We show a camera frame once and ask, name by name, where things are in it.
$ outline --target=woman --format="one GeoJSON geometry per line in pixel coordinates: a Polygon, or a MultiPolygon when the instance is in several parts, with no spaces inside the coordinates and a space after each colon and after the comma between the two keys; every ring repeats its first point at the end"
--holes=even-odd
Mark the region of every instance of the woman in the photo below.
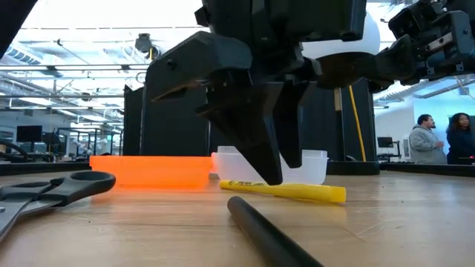
{"type": "Polygon", "coordinates": [[[450,145],[447,163],[452,165],[471,165],[470,156],[475,156],[475,141],[470,129],[470,119],[466,113],[452,116],[447,129],[450,145]]]}

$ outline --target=table surface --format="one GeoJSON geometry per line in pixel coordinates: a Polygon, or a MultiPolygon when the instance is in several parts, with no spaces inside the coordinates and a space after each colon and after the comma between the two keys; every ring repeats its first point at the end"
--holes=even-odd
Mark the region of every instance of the table surface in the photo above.
{"type": "MultiPolygon", "coordinates": [[[[0,177],[0,183],[57,177],[0,177]]],[[[263,266],[230,218],[239,195],[325,266],[472,266],[475,179],[327,177],[347,203],[221,191],[110,192],[17,222],[0,266],[263,266]]]]}

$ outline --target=man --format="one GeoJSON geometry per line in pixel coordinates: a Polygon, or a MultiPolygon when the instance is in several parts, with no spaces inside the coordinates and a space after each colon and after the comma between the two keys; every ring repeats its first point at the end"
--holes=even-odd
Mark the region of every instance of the man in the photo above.
{"type": "Polygon", "coordinates": [[[432,132],[436,127],[431,115],[417,119],[417,125],[409,135],[410,158],[416,164],[447,164],[444,142],[432,132]]]}

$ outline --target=scissors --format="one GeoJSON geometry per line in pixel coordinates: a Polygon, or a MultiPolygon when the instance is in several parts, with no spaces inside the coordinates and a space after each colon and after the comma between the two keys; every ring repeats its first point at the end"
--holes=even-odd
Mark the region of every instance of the scissors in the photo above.
{"type": "Polygon", "coordinates": [[[83,171],[49,182],[26,182],[0,188],[0,241],[20,216],[104,193],[115,182],[112,174],[83,171]]]}

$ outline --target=white robot part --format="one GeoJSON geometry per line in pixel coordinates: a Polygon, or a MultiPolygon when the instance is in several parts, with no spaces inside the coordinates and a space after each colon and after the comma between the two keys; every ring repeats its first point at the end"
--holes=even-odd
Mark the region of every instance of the white robot part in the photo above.
{"type": "Polygon", "coordinates": [[[339,53],[369,53],[376,55],[379,52],[380,43],[381,37],[378,25],[371,15],[366,12],[363,39],[354,42],[343,42],[342,40],[304,42],[302,43],[304,47],[302,53],[310,59],[319,59],[339,53]]]}

